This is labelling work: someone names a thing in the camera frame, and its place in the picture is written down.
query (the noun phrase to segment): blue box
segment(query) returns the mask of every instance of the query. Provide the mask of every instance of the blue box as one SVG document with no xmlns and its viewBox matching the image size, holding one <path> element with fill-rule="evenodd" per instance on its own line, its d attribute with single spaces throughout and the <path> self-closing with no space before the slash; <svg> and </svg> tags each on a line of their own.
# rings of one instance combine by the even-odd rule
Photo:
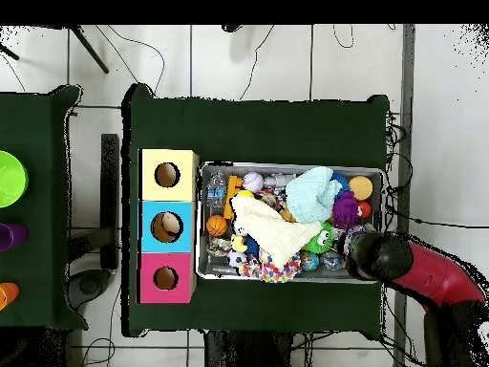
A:
<svg viewBox="0 0 489 367">
<path fill-rule="evenodd" d="M 151 223 L 162 212 L 171 212 L 182 226 L 180 236 L 172 242 L 160 242 L 151 233 Z M 193 202 L 142 202 L 142 252 L 189 253 L 194 251 L 195 203 Z"/>
</svg>

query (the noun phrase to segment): green bowl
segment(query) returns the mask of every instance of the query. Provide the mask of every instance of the green bowl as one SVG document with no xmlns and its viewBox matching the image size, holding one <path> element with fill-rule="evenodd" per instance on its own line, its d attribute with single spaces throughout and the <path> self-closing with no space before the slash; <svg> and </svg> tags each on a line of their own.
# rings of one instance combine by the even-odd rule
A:
<svg viewBox="0 0 489 367">
<path fill-rule="evenodd" d="M 9 152 L 0 151 L 0 208 L 22 197 L 28 183 L 24 165 Z"/>
</svg>

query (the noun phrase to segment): light blue towel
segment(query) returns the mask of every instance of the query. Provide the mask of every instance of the light blue towel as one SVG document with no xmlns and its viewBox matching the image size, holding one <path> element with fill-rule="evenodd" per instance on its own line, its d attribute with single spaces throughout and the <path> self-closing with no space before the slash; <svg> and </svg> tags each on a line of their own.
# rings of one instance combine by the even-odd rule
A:
<svg viewBox="0 0 489 367">
<path fill-rule="evenodd" d="M 298 223 L 328 220 L 334 197 L 341 189 L 339 182 L 330 181 L 331 176 L 329 167 L 318 166 L 287 184 L 287 208 Z"/>
</svg>

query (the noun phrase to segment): pink box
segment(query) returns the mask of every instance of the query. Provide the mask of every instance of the pink box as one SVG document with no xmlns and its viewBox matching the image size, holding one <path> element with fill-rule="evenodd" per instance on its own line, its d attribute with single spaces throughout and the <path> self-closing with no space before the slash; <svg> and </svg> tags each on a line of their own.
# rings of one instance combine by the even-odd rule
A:
<svg viewBox="0 0 489 367">
<path fill-rule="evenodd" d="M 174 270 L 178 277 L 177 284 L 171 290 L 161 290 L 155 284 L 155 273 L 163 267 Z M 188 304 L 196 286 L 194 252 L 142 253 L 139 274 L 141 304 Z"/>
</svg>

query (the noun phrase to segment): green tablecloth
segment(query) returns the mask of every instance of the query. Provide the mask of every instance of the green tablecloth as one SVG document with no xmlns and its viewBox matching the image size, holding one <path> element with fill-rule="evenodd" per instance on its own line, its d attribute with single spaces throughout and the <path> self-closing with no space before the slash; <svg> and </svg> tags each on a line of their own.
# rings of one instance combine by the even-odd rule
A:
<svg viewBox="0 0 489 367">
<path fill-rule="evenodd" d="M 188 305 L 137 304 L 137 152 L 192 149 L 204 161 L 385 169 L 386 97 L 368 102 L 153 98 L 133 85 L 122 104 L 123 332 L 141 329 L 363 331 L 379 338 L 379 284 L 266 285 L 198 280 Z"/>
<path fill-rule="evenodd" d="M 0 326 L 84 328 L 66 295 L 68 175 L 65 123 L 80 90 L 59 87 L 48 95 L 0 93 L 0 149 L 26 167 L 29 186 L 15 204 L 0 208 L 0 223 L 19 223 L 28 240 L 0 253 L 0 282 L 19 296 L 0 312 Z"/>
</svg>

